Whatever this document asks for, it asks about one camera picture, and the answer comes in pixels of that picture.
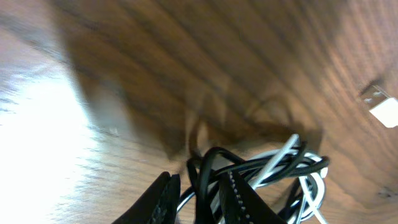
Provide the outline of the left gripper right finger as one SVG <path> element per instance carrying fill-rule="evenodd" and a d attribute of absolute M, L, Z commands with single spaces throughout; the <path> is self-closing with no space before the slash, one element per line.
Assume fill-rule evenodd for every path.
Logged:
<path fill-rule="evenodd" d="M 219 190 L 226 224 L 286 224 L 237 172 L 222 174 Z"/>

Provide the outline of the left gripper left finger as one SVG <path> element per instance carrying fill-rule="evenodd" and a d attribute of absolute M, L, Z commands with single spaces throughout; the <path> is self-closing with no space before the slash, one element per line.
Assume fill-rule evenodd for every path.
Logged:
<path fill-rule="evenodd" d="M 180 176 L 161 173 L 113 224 L 174 224 L 180 200 Z"/>

